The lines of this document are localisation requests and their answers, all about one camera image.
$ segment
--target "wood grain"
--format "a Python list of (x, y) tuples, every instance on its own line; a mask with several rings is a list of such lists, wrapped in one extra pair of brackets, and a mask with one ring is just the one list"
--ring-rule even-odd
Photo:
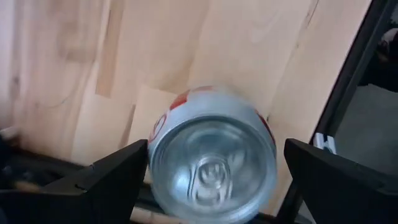
[(24, 1), (16, 29), (15, 123), (24, 148), (70, 159), (83, 90), (96, 59), (102, 1)]
[(370, 2), (319, 0), (302, 31), (269, 115), (277, 140), (278, 183), (264, 213), (277, 214), (292, 182), (283, 157), (285, 140), (310, 141)]
[(110, 97), (118, 59), (118, 43), (123, 18), (124, 0), (112, 0), (109, 7), (108, 23), (104, 40), (104, 49), (97, 78), (95, 93)]
[(0, 0), (0, 128), (12, 125), (12, 58), (15, 2)]
[(312, 1), (212, 1), (190, 87), (228, 85), (267, 116)]

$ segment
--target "silver can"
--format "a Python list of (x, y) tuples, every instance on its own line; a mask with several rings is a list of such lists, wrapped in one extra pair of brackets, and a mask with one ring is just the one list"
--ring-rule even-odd
[(179, 95), (149, 137), (156, 201), (193, 223), (244, 223), (276, 183), (276, 146), (265, 119), (213, 86)]

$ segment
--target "can lid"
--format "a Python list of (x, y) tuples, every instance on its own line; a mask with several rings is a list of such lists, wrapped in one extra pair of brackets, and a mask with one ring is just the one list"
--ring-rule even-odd
[(174, 215), (200, 223), (251, 218), (276, 177), (275, 155), (254, 128), (205, 116), (173, 128), (151, 161), (154, 195)]

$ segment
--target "white clip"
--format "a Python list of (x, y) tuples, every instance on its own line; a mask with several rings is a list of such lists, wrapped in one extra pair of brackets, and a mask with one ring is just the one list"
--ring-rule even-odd
[(315, 133), (313, 145), (320, 149), (327, 149), (334, 155), (337, 154), (335, 139), (331, 136), (327, 136), (325, 139), (322, 133)]

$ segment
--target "red label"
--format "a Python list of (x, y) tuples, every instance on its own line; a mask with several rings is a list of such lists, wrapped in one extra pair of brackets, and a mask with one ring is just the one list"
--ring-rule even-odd
[(148, 142), (151, 143), (159, 134), (160, 130), (163, 128), (164, 123), (166, 122), (167, 115), (163, 114), (155, 123), (154, 129), (149, 134)]
[(258, 112), (258, 110), (256, 110), (256, 114), (259, 116), (261, 122), (262, 122), (262, 123), (264, 124), (264, 126), (267, 128), (269, 134), (271, 135), (272, 141), (274, 142), (274, 144), (276, 144), (274, 135), (272, 135), (272, 132), (271, 132), (271, 130), (269, 129), (266, 120), (260, 115), (260, 113)]
[(178, 97), (176, 97), (176, 99), (170, 105), (170, 110), (173, 110), (174, 108), (179, 107), (179, 106), (183, 105), (184, 103), (186, 103), (188, 94), (191, 91), (196, 92), (196, 91), (212, 91), (212, 90), (214, 90), (213, 86), (201, 86), (198, 88), (194, 88), (193, 90), (187, 90), (187, 91), (179, 94)]
[(189, 90), (183, 92), (182, 94), (178, 95), (176, 99), (173, 101), (173, 103), (170, 105), (170, 110), (183, 105), (184, 103), (187, 102), (187, 96), (189, 94)]

